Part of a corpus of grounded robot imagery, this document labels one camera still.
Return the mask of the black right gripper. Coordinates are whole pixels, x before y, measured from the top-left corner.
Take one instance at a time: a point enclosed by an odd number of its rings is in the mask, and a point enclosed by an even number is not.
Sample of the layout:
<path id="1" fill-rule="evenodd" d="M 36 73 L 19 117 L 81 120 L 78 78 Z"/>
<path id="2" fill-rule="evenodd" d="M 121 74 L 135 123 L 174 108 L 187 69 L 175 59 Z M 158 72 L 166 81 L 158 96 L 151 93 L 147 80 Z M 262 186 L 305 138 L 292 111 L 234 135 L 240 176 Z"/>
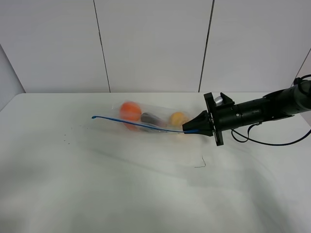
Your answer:
<path id="1" fill-rule="evenodd" d="M 216 145 L 223 145 L 222 132 L 240 126 L 241 114 L 230 97 L 224 93 L 220 93 L 220 96 L 223 98 L 223 104 L 216 106 L 213 94 L 204 94 L 208 112 L 202 111 L 197 117 L 184 123 L 183 131 L 193 131 L 192 134 L 209 137 L 214 135 Z"/>

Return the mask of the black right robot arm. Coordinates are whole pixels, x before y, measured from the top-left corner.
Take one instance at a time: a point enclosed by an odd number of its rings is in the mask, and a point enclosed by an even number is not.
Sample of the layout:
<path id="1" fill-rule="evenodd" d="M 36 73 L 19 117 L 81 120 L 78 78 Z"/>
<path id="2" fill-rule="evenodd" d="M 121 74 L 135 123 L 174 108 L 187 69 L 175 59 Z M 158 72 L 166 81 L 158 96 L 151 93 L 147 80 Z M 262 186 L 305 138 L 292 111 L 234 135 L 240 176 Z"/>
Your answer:
<path id="1" fill-rule="evenodd" d="M 183 124 L 184 133 L 214 136 L 217 146 L 223 145 L 223 131 L 248 126 L 252 129 L 267 121 L 292 117 L 311 109 L 311 76 L 295 78 L 287 89 L 275 91 L 260 99 L 240 104 L 224 93 L 214 98 L 212 93 L 204 94 L 207 109 L 197 117 Z"/>

